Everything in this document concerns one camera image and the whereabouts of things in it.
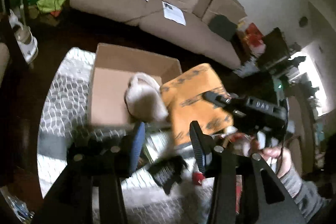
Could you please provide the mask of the person's right hand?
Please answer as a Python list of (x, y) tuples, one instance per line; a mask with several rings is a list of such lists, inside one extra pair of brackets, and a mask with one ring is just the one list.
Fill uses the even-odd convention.
[(253, 153), (261, 155), (265, 161), (269, 159), (277, 160), (276, 175), (278, 178), (297, 176), (297, 171), (291, 159), (291, 153), (287, 148), (271, 147), (261, 149), (259, 142), (253, 139), (249, 145), (248, 155), (252, 155)]

